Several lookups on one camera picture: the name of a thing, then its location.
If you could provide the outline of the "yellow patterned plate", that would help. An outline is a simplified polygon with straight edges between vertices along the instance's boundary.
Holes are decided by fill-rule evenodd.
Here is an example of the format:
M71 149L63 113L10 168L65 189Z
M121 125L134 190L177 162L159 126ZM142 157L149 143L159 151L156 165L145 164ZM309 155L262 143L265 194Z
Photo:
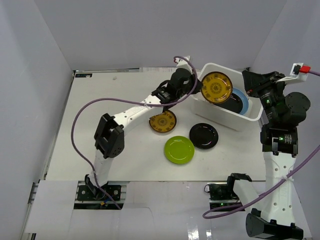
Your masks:
M232 81L222 72L209 72L203 77L201 82L201 94L211 104L225 103L232 95Z
M148 123L155 132L165 134L176 127L177 117L172 111L166 110L161 114L152 116Z

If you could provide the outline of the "blue plastic plate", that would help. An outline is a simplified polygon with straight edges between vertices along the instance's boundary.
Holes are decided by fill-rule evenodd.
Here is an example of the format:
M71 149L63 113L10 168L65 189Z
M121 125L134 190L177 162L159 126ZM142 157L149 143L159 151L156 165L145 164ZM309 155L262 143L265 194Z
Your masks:
M241 90L237 88L233 88L232 93L235 94L242 103L242 109L238 114L248 117L252 110L252 101Z

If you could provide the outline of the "black plate front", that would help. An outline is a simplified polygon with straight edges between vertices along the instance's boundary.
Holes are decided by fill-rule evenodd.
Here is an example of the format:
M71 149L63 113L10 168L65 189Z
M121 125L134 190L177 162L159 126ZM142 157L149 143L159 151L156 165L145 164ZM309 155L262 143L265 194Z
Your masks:
M231 97L227 101L215 105L236 114L239 114L240 110L242 109L242 103L234 93L231 94Z

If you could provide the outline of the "black plate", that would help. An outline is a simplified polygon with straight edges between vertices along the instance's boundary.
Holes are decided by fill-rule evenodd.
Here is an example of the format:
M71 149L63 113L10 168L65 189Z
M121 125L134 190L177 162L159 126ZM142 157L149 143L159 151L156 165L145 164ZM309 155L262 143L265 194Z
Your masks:
M219 141L218 131L208 123L197 123L189 131L189 139L193 145L201 150L209 150Z
M215 105L236 114L239 114L240 110L242 109L242 103L234 93L231 94L231 97L227 101Z

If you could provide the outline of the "green plastic plate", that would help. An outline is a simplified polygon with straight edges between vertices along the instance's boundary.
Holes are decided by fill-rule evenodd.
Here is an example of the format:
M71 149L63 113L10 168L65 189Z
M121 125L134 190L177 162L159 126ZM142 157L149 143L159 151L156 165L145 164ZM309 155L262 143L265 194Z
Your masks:
M184 136L173 136L164 145L164 155L167 160L176 165L189 163L195 154L193 143Z

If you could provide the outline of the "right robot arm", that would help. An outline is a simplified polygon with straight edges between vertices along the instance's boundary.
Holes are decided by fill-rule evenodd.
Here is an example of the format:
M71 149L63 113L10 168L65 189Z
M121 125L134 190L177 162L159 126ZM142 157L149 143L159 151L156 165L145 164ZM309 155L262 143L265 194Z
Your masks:
M251 178L244 173L232 173L227 178L226 195L239 199L246 208L245 228L249 237L301 240L304 231L296 226L293 179L288 174L298 155L297 126L306 119L311 102L300 92L283 94L286 82L297 80L297 74L289 78L277 71L259 74L244 70L242 76L246 94L260 100L268 119L260 132L266 192L260 196L261 200L250 205L259 197Z

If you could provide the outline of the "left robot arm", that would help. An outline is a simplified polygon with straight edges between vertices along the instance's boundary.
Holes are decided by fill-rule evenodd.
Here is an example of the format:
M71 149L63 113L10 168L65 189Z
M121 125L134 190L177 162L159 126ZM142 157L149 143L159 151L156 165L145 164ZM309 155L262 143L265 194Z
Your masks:
M151 117L162 114L177 104L183 96L196 94L202 83L197 73L185 68L177 68L169 80L163 81L141 103L115 115L104 114L99 120L94 134L94 168L85 176L88 193L99 200L105 196L108 175L113 159L125 148L125 136L132 129Z

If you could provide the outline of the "white plastic bin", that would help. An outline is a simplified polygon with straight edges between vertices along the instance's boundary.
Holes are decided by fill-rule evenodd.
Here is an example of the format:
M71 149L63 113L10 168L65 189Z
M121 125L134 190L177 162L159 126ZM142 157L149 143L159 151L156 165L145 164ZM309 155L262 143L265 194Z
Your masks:
M198 93L191 97L192 113L238 132L256 124L262 116L263 107L259 99L249 97L246 94L242 73L215 63L207 63L199 73L198 79L202 80L210 72L226 74L230 78L233 88L241 90L252 101L251 112L249 116L234 113L208 102L201 93Z

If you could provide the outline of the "papers at table back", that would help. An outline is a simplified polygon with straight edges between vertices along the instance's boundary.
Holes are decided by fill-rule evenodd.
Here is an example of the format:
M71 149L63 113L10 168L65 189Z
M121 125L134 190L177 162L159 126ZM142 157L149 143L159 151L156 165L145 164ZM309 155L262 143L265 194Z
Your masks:
M176 71L176 67L140 67L140 73L173 73Z

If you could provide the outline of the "black label sticker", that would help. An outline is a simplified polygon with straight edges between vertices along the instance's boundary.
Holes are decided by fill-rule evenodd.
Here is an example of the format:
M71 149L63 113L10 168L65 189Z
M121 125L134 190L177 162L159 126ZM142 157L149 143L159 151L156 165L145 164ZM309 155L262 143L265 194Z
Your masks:
M92 73L76 73L75 78L91 78L93 76Z

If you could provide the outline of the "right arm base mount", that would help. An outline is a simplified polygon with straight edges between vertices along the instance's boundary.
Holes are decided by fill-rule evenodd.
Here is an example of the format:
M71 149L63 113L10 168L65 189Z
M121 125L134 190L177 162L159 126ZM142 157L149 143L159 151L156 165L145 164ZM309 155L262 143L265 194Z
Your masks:
M230 212L242 206L238 196L227 187L226 183L208 183L204 192L209 195L209 207L216 212Z

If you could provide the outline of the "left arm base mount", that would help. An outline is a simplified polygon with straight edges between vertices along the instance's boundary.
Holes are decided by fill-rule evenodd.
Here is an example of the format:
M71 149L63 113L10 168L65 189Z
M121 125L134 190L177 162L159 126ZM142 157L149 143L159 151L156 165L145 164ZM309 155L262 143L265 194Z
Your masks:
M87 185L79 183L73 208L75 210L121 210L126 198L126 186L124 185L105 185L102 187L115 202L98 189L94 195Z

